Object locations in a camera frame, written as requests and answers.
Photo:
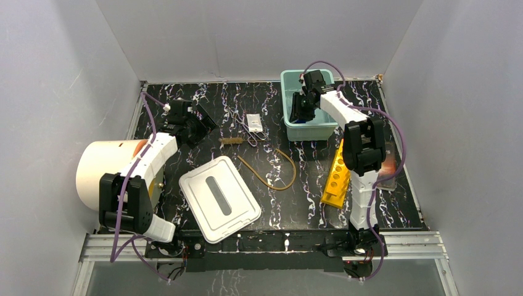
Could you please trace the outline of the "small white packet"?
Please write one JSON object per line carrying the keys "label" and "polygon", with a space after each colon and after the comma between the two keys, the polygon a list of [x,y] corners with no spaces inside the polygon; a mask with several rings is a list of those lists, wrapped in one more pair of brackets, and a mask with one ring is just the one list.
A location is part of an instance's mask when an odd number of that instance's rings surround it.
{"label": "small white packet", "polygon": [[246,119],[250,133],[261,133],[263,131],[261,116],[259,113],[247,114]]}

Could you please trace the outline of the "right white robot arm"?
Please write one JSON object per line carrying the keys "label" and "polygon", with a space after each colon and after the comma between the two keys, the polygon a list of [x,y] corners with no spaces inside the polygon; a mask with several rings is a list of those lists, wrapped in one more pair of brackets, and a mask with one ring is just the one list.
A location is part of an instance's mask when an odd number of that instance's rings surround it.
{"label": "right white robot arm", "polygon": [[300,89],[292,96],[290,122],[312,121],[321,109],[344,129],[342,160],[352,187],[350,222],[357,231],[374,229],[375,183],[386,158],[384,122],[349,103],[333,84],[326,83],[320,70],[302,73],[298,81]]}

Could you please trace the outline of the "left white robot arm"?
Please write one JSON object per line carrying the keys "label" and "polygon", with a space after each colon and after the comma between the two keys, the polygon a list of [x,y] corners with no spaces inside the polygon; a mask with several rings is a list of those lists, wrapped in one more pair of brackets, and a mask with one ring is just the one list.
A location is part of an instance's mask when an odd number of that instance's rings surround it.
{"label": "left white robot arm", "polygon": [[132,232],[160,242],[162,251],[176,257],[184,249],[184,240],[175,234],[173,223],[154,213],[149,186],[180,146],[195,148],[217,124],[194,101],[177,99],[161,107],[163,123],[152,125],[145,146],[119,172],[101,176],[99,222],[116,233]]}

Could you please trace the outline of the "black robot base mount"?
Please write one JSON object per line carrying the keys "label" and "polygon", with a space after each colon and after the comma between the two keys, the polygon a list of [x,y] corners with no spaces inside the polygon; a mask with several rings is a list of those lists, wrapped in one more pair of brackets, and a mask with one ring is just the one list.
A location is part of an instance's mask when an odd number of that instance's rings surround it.
{"label": "black robot base mount", "polygon": [[367,276],[374,260],[389,254],[384,236],[347,229],[240,231],[216,244],[196,230],[182,230],[170,243],[153,242],[146,258],[187,263],[188,272],[226,269],[321,269]]}

